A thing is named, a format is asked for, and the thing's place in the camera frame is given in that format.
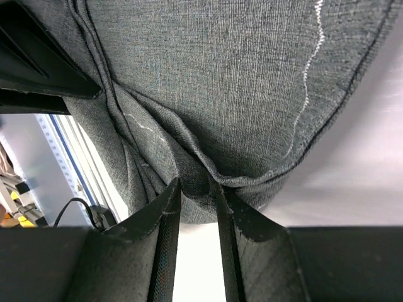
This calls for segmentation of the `grey cloth napkin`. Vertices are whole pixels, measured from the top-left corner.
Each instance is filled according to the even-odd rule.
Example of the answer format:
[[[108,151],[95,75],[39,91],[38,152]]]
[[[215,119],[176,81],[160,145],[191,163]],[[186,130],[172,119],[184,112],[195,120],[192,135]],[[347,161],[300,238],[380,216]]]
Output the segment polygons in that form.
[[[401,1],[26,1],[101,87],[66,98],[128,212],[180,178],[185,223],[214,184],[259,208],[332,126]]]

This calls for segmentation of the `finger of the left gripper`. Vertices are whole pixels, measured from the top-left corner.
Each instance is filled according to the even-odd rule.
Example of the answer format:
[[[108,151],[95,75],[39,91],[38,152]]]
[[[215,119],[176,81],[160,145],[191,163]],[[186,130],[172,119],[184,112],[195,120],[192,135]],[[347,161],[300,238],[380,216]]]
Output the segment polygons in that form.
[[[1,89],[87,99],[101,90],[19,1],[1,1]]]
[[[60,96],[1,89],[1,114],[70,115]]]

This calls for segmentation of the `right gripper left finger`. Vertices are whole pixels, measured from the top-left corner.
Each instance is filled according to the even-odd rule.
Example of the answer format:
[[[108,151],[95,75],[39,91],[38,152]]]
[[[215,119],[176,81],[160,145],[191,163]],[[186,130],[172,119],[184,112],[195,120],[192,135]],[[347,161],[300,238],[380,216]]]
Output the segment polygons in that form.
[[[171,301],[179,179],[104,232],[89,227],[3,228],[2,301]]]

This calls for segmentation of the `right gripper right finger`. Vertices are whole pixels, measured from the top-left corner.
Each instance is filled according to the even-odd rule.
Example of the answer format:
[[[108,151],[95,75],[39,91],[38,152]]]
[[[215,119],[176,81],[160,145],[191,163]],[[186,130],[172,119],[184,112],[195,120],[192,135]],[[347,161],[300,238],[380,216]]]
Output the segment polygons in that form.
[[[216,186],[227,301],[401,301],[402,228],[287,228]]]

